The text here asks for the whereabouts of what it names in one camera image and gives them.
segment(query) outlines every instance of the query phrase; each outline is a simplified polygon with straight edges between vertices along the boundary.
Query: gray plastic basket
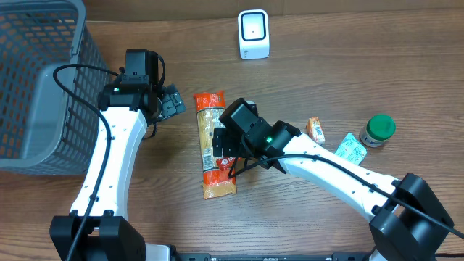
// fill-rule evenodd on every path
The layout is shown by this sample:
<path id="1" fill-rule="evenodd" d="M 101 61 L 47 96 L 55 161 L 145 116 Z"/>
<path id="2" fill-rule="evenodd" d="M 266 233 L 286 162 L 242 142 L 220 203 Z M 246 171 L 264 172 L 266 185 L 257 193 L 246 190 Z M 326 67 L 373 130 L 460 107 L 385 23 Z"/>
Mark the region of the gray plastic basket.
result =
<path id="1" fill-rule="evenodd" d="M 68 63 L 107 67 L 80 0 L 0 1 L 0 169 L 31 175 L 86 171 L 98 117 L 54 82 Z M 69 68 L 58 78 L 96 105 L 104 72 Z"/>

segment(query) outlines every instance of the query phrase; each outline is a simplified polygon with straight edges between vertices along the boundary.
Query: jar lid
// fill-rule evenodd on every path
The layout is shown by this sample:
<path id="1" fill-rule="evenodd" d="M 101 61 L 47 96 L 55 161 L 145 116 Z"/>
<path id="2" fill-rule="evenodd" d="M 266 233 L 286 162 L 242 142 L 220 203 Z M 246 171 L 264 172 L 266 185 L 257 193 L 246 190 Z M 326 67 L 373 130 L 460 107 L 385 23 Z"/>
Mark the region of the jar lid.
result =
<path id="1" fill-rule="evenodd" d="M 390 116 L 376 115 L 369 120 L 366 131 L 372 138 L 385 141 L 393 136 L 396 129 L 397 126 Z"/>

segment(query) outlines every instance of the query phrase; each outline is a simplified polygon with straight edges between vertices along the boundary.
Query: small white box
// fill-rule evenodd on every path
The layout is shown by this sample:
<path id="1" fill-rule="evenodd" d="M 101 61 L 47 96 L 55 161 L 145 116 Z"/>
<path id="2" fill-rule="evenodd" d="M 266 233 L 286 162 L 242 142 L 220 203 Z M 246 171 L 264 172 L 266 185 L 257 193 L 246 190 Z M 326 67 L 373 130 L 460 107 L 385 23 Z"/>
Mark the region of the small white box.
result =
<path id="1" fill-rule="evenodd" d="M 269 56 L 269 22 L 265 10 L 246 10 L 239 14 L 239 48 L 242 59 Z"/>

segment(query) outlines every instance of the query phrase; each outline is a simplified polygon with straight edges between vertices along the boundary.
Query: wooden table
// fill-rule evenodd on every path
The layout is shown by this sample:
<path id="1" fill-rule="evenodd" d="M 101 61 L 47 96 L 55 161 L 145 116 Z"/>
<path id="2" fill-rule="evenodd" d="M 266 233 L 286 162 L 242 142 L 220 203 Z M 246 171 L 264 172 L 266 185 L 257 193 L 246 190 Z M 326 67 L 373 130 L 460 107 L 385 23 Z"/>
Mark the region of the wooden table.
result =
<path id="1" fill-rule="evenodd" d="M 334 152 L 377 113 L 397 122 L 361 164 L 423 177 L 464 231 L 464 9 L 271 17 L 268 59 L 239 58 L 236 19 L 88 25 L 113 70 L 126 49 L 159 52 L 187 111 L 159 124 L 138 151 L 130 223 L 154 244 L 212 254 L 369 251 L 368 224 L 321 188 L 276 170 L 238 178 L 235 196 L 202 197 L 193 93 L 245 96 L 268 122 L 305 129 L 318 116 Z M 2 173 L 0 260 L 56 260 L 54 215 L 66 215 L 84 175 Z M 448 236 L 439 252 L 464 252 Z"/>

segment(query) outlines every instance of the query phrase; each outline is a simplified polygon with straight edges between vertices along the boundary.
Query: plastic wrapper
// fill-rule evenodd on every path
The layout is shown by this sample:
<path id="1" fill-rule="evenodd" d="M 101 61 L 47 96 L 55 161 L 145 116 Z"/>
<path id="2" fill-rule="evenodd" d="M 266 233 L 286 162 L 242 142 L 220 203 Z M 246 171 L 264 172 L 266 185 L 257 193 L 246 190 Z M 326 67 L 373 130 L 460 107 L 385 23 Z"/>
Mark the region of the plastic wrapper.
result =
<path id="1" fill-rule="evenodd" d="M 326 142 L 326 137 L 324 137 L 324 133 L 322 132 L 322 126 L 320 125 L 318 117 L 310 118 L 307 121 L 306 129 L 308 136 L 313 141 L 315 141 L 320 146 L 324 145 L 324 143 Z"/>
<path id="2" fill-rule="evenodd" d="M 335 152 L 335 155 L 356 165 L 359 165 L 367 154 L 368 150 L 351 133 L 347 134 Z"/>
<path id="3" fill-rule="evenodd" d="M 226 170 L 228 167 L 232 167 L 235 157 L 224 157 L 217 159 L 216 164 L 221 170 Z"/>
<path id="4" fill-rule="evenodd" d="M 200 135 L 200 150 L 203 164 L 203 197 L 211 199 L 237 193 L 236 179 L 228 178 L 229 168 L 221 170 L 212 155 L 212 138 L 215 128 L 224 128 L 219 116 L 225 110 L 224 91 L 215 94 L 194 94 L 196 119 Z"/>

